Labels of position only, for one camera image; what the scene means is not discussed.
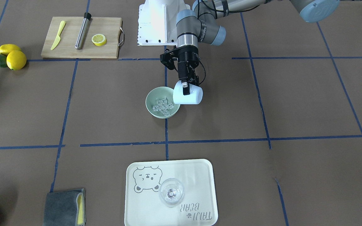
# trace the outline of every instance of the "bear drawing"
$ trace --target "bear drawing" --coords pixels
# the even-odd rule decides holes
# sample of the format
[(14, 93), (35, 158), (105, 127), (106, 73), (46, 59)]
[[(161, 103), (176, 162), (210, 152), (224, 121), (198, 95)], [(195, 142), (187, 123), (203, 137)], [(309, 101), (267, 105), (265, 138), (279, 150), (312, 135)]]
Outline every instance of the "bear drawing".
[(142, 169), (136, 168), (134, 171), (135, 192), (141, 193), (143, 190), (149, 189), (158, 192), (161, 176), (162, 171), (158, 166), (155, 168), (151, 166), (143, 167)]

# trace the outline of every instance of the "white mug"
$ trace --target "white mug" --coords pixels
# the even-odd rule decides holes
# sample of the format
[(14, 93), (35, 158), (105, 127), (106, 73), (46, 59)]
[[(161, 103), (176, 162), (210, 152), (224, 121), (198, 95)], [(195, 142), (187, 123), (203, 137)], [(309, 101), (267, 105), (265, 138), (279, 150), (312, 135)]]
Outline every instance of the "white mug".
[(190, 84), (189, 95), (184, 95), (181, 81), (175, 84), (173, 101), (180, 105), (197, 105), (201, 103), (204, 92), (201, 87)]

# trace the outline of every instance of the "yellow knife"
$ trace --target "yellow knife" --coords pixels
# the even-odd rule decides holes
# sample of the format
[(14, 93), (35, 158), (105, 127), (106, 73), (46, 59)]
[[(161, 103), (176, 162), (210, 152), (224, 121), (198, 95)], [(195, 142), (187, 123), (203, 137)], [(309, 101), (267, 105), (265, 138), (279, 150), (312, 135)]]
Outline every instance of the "yellow knife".
[(61, 40), (60, 35), (61, 35), (62, 30), (63, 30), (63, 27), (65, 27), (65, 24), (66, 24), (66, 22), (64, 20), (59, 23), (59, 29), (58, 29), (58, 33), (57, 33), (57, 36), (56, 36), (56, 40), (54, 40), (54, 43), (53, 43), (53, 45), (51, 47), (51, 50), (53, 50), (58, 45), (59, 41)]

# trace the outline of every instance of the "light blue joint cap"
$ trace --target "light blue joint cap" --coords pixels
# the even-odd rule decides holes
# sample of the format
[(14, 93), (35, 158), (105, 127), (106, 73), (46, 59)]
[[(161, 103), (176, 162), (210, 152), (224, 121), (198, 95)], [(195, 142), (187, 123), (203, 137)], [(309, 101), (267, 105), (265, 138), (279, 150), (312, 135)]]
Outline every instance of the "light blue joint cap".
[(224, 40), (226, 39), (226, 29), (222, 26), (219, 26), (219, 31), (217, 32), (216, 37), (213, 40), (213, 43), (211, 45), (213, 46), (219, 46), (221, 45)]
[(195, 7), (198, 6), (198, 2), (208, 2), (207, 0), (195, 0), (194, 4), (192, 5), (192, 11), (195, 11)]
[(195, 17), (196, 18), (196, 15), (195, 15), (194, 11), (192, 11), (190, 9), (184, 9), (177, 14), (177, 23), (180, 20), (184, 19), (185, 17)]
[(321, 21), (332, 14), (339, 0), (315, 0), (303, 8), (300, 16), (308, 23)]

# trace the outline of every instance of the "cutting board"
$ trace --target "cutting board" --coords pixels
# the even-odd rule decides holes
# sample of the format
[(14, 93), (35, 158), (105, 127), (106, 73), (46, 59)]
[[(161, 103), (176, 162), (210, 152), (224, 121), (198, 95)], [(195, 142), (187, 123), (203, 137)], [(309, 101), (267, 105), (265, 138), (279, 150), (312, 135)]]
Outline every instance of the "cutting board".
[[(59, 23), (64, 20), (66, 25), (60, 35), (61, 41), (50, 50), (58, 32)], [(118, 58), (118, 41), (122, 19), (116, 17), (92, 17), (89, 22), (85, 42), (81, 50), (75, 49), (83, 17), (53, 17), (44, 42), (41, 56), (43, 58)], [(103, 34), (107, 44), (96, 46), (92, 43), (95, 34)]]

